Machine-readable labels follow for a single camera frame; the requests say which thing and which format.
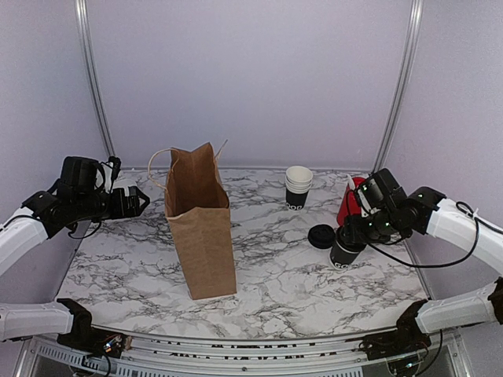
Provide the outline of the single black paper cup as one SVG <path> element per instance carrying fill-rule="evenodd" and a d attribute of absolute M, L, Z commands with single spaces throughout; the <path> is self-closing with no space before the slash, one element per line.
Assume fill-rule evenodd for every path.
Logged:
<path fill-rule="evenodd" d="M 336 270 L 344 271 L 365 250 L 362 243 L 346 245 L 336 240 L 329 254 L 331 264 Z"/>

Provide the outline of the brown paper bag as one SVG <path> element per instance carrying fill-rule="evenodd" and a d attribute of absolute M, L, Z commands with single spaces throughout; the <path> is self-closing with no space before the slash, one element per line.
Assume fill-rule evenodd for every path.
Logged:
<path fill-rule="evenodd" d="M 165 214 L 191 299 L 236 294 L 229 197 L 211 144 L 171 149 Z"/>

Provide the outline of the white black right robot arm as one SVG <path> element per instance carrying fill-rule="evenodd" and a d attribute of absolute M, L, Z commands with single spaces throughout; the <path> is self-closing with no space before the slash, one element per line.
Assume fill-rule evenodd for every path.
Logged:
<path fill-rule="evenodd" d="M 356 189 L 359 214 L 349 213 L 335 231 L 330 254 L 333 265 L 349 265 L 370 247 L 383 254 L 382 246 L 411 237 L 415 232 L 462 249 L 458 260 L 425 265 L 446 269 L 471 257 L 502 271 L 502 230 L 484 221 L 468 204 L 449 199 L 426 186 L 410 195 L 396 184 L 375 178 Z M 431 345 L 432 334 L 448 328 L 502 322 L 502 279 L 461 295 L 440 300 L 423 299 L 411 304 L 397 319 L 393 331 L 363 338 L 360 347 L 370 360 L 408 353 Z"/>

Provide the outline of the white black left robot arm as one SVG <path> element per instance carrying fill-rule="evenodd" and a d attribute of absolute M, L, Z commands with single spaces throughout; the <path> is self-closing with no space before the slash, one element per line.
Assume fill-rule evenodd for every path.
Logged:
<path fill-rule="evenodd" d="M 1 225 L 1 272 L 40 251 L 54 256 L 64 233 L 76 242 L 87 237 L 83 226 L 136 218 L 150 203 L 132 180 L 119 178 L 121 160 L 100 162 L 68 156 L 61 175 L 47 190 L 28 197 Z M 125 334 L 92 325 L 92 314 L 71 298 L 44 303 L 2 303 L 1 340 L 25 340 L 34 335 L 57 336 L 63 346 L 94 356 L 120 357 Z"/>

